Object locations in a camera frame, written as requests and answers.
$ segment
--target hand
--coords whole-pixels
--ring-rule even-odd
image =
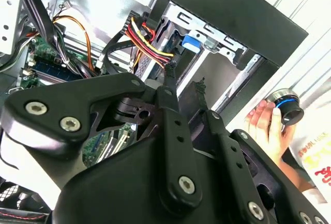
[[[244,130],[277,165],[293,139],[295,125],[286,127],[283,133],[281,129],[280,109],[273,102],[262,100],[245,118]]]

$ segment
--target blue ring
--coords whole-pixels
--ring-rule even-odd
[[[284,101],[281,101],[280,103],[277,104],[276,108],[279,108],[281,105],[283,105],[285,102],[288,102],[288,101],[295,101],[295,99],[286,99]]]

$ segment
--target silver screw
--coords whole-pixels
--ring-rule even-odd
[[[215,119],[218,119],[218,120],[219,120],[219,115],[218,115],[218,113],[213,112],[212,115],[213,115],[213,117],[214,117]]]
[[[304,221],[305,224],[312,224],[310,218],[304,212],[300,212],[300,216],[301,216],[301,219]]]
[[[186,193],[186,194],[193,194],[195,192],[195,185],[194,182],[186,177],[186,176],[181,176],[179,178],[179,186],[182,188],[182,190]]]
[[[60,121],[60,126],[67,132],[76,132],[81,128],[81,123],[74,117],[64,117]]]
[[[47,107],[45,106],[45,104],[38,101],[29,102],[25,106],[25,109],[29,114],[34,114],[34,115],[42,115],[47,112]]]
[[[245,140],[248,140],[248,136],[244,132],[241,132],[240,136],[243,137]]]
[[[248,208],[256,219],[263,220],[264,218],[263,211],[255,202],[249,202]]]
[[[168,89],[165,89],[164,92],[166,92],[168,95],[172,96],[172,92]]]
[[[318,224],[325,224],[324,221],[322,221],[319,217],[315,216],[315,221],[318,223]]]
[[[138,81],[135,80],[135,79],[132,79],[132,80],[131,80],[131,83],[135,84],[136,86],[139,86],[139,85],[140,85],[140,82],[138,82]]]

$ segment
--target black panel edge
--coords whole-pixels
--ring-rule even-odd
[[[275,74],[279,67],[264,59],[259,68],[251,75],[247,83],[235,94],[228,105],[219,113],[227,125],[239,111],[252,99],[252,97]]]
[[[308,33],[265,0],[171,0],[278,66]]]

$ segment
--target black knob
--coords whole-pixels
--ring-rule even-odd
[[[273,92],[266,100],[274,102],[276,108],[280,109],[281,122],[285,126],[294,125],[304,117],[304,110],[299,106],[299,97],[291,89],[283,88]]]
[[[295,99],[284,101],[279,104],[281,112],[281,122],[285,126],[291,126],[298,123],[304,117],[304,110],[300,108],[299,103]]]

